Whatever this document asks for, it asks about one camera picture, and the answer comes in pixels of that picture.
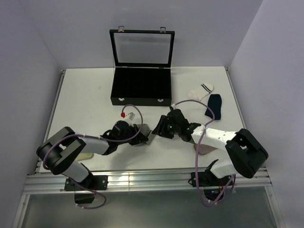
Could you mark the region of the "mauve sock with red stripes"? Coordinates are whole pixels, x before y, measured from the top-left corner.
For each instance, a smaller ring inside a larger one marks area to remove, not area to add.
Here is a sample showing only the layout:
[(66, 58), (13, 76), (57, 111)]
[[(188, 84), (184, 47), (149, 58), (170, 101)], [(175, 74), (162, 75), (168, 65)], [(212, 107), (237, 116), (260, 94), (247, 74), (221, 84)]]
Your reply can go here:
[(208, 154), (214, 150), (216, 150), (215, 147), (204, 145), (204, 144), (195, 144), (194, 145), (194, 150), (198, 150), (198, 153), (201, 155)]

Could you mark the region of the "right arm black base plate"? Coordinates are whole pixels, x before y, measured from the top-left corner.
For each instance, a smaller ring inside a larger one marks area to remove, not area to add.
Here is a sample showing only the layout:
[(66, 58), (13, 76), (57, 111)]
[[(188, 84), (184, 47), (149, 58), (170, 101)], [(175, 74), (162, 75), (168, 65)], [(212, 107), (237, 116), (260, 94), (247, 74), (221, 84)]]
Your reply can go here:
[(223, 178), (217, 178), (214, 174), (207, 171), (199, 171), (196, 176), (195, 172), (190, 174), (190, 179), (188, 180), (188, 184), (192, 187), (196, 187), (196, 182), (198, 182), (200, 188), (204, 189), (218, 189), (221, 190), (225, 187), (225, 185), (231, 180), (229, 186), (232, 186), (234, 183), (235, 177), (233, 175), (225, 176)]

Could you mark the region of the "grey sock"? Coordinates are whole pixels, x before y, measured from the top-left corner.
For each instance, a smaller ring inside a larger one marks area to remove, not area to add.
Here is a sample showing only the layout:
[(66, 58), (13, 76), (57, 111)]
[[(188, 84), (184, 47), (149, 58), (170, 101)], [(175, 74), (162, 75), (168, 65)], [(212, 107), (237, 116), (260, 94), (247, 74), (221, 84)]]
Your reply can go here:
[(154, 138), (154, 135), (152, 134), (152, 130), (149, 128), (148, 124), (144, 123), (142, 125), (142, 128), (140, 130), (140, 133), (142, 133), (144, 136), (147, 137), (148, 141), (145, 142), (144, 144), (146, 145), (150, 145), (153, 138)]

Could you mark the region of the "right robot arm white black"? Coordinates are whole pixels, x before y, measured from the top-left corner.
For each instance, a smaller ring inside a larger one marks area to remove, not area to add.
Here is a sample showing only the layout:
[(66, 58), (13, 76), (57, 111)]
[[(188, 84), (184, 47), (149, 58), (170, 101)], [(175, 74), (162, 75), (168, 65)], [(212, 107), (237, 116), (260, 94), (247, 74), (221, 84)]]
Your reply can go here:
[(222, 131), (200, 123), (189, 123), (179, 109), (162, 115), (152, 134), (168, 139), (177, 135), (184, 142), (196, 146), (203, 144), (226, 151), (228, 158), (215, 159), (200, 175), (199, 179), (205, 181), (204, 186), (214, 186), (222, 178), (237, 173), (251, 179), (269, 157), (249, 130)]

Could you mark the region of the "white sock with dark stripes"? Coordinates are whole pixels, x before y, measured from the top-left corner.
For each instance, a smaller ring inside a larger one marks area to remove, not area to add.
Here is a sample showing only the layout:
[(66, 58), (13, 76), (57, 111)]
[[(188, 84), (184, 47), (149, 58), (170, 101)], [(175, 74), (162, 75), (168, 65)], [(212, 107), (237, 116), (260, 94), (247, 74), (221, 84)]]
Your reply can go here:
[(202, 83), (196, 89), (188, 92), (188, 98), (201, 101), (206, 96), (210, 95), (213, 92), (214, 85), (209, 83)]

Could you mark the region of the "black display case with glass lid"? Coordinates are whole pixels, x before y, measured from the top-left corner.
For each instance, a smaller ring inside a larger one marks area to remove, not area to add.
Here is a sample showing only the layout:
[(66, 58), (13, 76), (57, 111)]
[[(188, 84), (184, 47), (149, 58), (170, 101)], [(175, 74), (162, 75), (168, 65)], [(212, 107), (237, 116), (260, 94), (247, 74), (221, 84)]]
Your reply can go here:
[(109, 31), (114, 58), (112, 105), (170, 106), (171, 62), (175, 32), (118, 29)]

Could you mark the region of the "aluminium rail frame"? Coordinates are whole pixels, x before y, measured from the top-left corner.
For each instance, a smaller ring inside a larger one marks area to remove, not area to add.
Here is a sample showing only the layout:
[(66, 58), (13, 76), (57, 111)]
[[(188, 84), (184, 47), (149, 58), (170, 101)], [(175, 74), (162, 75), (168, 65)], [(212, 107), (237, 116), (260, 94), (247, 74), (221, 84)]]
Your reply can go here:
[[(120, 119), (120, 106), (109, 101), (111, 68), (67, 69), (61, 77), (45, 137), (70, 126), (100, 135)], [(156, 137), (148, 146), (122, 145), (109, 155), (85, 161), (95, 175), (107, 175), (107, 198), (98, 209), (75, 205), (64, 190), (66, 177), (39, 166), (21, 195), (15, 228), (284, 228), (265, 167), (251, 179), (240, 175), (226, 199), (207, 208), (188, 184), (194, 171), (192, 145)]]

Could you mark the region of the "navy blue sock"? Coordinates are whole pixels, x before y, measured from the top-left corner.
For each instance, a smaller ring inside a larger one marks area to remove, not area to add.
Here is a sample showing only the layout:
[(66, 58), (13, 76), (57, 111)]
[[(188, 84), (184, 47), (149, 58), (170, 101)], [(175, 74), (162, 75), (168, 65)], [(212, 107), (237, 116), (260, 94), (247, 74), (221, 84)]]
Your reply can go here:
[(220, 120), (222, 107), (222, 98), (220, 94), (210, 95), (207, 106), (214, 113), (214, 120)]

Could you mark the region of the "pale yellow sock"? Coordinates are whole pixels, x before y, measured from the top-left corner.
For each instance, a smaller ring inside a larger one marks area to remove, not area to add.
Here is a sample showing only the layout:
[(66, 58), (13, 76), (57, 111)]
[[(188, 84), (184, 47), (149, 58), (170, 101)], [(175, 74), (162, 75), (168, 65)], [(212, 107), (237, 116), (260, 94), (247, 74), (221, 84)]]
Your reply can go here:
[(77, 156), (77, 161), (81, 162), (81, 161), (86, 161), (86, 160), (89, 160), (91, 158), (94, 157), (94, 153), (80, 153), (78, 156)]

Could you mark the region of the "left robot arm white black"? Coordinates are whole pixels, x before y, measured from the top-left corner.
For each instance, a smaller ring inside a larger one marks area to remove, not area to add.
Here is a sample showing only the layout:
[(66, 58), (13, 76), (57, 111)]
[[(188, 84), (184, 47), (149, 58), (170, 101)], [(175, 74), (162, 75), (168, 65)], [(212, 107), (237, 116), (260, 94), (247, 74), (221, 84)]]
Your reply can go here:
[(80, 189), (86, 190), (94, 187), (95, 178), (84, 164), (76, 161), (79, 154), (110, 155), (125, 143), (131, 146), (147, 143), (150, 133), (147, 124), (131, 124), (126, 121), (116, 122), (112, 129), (99, 137), (83, 137), (70, 127), (64, 127), (42, 143), (36, 154), (54, 175), (63, 174), (70, 179), (70, 183), (75, 181)]

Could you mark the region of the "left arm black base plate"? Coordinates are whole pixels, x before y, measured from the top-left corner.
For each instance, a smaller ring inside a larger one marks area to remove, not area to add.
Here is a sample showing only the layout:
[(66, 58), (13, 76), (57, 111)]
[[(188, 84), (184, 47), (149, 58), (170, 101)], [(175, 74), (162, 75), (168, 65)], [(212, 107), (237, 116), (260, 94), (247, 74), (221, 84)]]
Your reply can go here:
[[(108, 176), (107, 175), (93, 175), (91, 177), (87, 177), (82, 182), (77, 182), (78, 185), (84, 187), (89, 190), (106, 190), (108, 184)], [(71, 178), (67, 178), (64, 186), (65, 191), (81, 191), (83, 190), (78, 185), (72, 181)]]

